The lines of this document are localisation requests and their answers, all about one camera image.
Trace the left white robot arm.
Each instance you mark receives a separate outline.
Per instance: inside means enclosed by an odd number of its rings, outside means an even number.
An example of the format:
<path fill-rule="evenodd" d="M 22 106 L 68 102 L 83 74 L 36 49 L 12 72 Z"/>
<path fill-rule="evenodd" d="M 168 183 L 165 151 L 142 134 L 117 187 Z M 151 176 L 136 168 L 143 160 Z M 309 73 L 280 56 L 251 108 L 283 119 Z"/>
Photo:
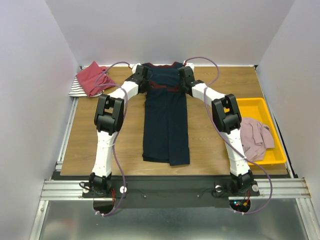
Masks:
<path fill-rule="evenodd" d="M 128 101 L 151 89 L 149 69 L 140 63 L 132 66 L 132 75 L 109 94 L 102 94 L 97 101 L 94 124 L 97 130 L 95 162 L 85 187 L 100 197 L 112 192 L 113 147 L 125 119 Z"/>

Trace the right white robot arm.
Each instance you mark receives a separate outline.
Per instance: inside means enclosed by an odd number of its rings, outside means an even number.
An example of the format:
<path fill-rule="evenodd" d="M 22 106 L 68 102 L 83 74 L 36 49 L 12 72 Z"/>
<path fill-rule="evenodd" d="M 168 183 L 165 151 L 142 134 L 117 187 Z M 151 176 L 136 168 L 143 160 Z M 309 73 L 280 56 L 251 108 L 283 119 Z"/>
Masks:
<path fill-rule="evenodd" d="M 241 141 L 242 116 L 233 94 L 223 94 L 196 80 L 189 65 L 178 69 L 179 90 L 202 100 L 216 131 L 223 139 L 230 164 L 230 189 L 235 195 L 248 192 L 255 184 Z"/>

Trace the navy tank top maroon trim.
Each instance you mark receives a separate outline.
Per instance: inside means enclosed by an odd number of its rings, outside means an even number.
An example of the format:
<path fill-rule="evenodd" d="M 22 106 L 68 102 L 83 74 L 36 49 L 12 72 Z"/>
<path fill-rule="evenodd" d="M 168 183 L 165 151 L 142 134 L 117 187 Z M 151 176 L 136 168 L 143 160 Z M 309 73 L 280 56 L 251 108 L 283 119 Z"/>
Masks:
<path fill-rule="evenodd" d="M 185 93 L 179 91 L 179 71 L 183 65 L 145 63 L 152 85 L 145 97 L 142 158 L 146 162 L 170 166 L 190 164 L 188 112 Z"/>

